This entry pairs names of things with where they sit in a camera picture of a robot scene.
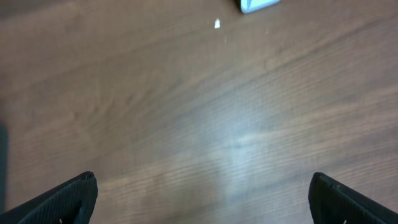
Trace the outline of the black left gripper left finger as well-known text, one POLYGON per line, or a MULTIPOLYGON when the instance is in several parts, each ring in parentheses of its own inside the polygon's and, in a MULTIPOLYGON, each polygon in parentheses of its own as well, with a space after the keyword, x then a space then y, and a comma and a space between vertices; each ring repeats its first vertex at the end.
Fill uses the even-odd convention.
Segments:
POLYGON ((98 196, 94 173, 86 171, 1 214, 1 223, 90 222, 98 196))

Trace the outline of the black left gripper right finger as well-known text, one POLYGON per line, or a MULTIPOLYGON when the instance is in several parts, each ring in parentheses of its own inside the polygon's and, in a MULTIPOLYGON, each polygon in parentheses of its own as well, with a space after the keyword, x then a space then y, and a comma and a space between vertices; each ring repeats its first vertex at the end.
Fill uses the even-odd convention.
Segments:
POLYGON ((324 173, 314 173, 308 191, 314 224, 397 224, 397 213, 324 173))

